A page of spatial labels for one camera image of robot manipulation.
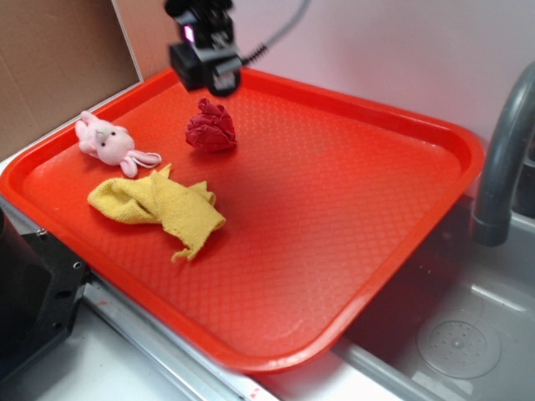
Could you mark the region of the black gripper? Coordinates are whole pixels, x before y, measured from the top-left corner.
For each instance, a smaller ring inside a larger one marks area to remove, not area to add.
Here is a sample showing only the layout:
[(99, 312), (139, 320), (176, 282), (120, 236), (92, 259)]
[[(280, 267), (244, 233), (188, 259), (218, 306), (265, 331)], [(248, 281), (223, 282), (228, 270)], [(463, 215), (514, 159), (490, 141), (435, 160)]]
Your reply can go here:
[(167, 1), (181, 41), (169, 46), (171, 67), (189, 92), (207, 89), (216, 97), (233, 94), (241, 83), (238, 69), (220, 72), (223, 64), (238, 61), (231, 1)]

